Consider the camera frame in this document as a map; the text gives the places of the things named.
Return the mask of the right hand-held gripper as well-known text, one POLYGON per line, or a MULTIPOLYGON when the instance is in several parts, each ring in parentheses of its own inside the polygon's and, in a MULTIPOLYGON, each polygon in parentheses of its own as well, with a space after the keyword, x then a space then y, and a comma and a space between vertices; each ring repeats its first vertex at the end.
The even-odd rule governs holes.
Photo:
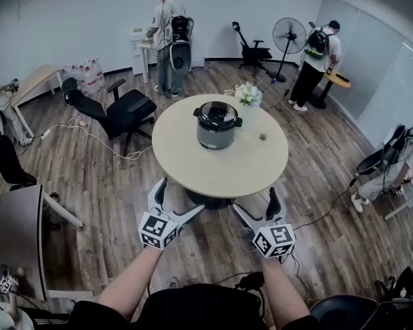
POLYGON ((253 217, 238 203, 232 205, 243 224, 254 232, 252 243, 266 259, 285 256, 296 244, 292 225, 285 220, 284 203, 274 187, 269 188, 269 198, 266 220, 253 217))

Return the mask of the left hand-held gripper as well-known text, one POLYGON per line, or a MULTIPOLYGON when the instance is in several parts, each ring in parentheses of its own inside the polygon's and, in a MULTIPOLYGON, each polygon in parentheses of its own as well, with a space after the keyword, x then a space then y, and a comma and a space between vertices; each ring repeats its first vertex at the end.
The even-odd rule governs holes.
POLYGON ((148 212, 144 212, 138 233, 144 246, 164 250, 196 215, 205 209, 205 205, 197 205, 190 211, 178 215, 165 212, 163 202, 168 178, 163 177, 151 189, 147 196, 148 212))

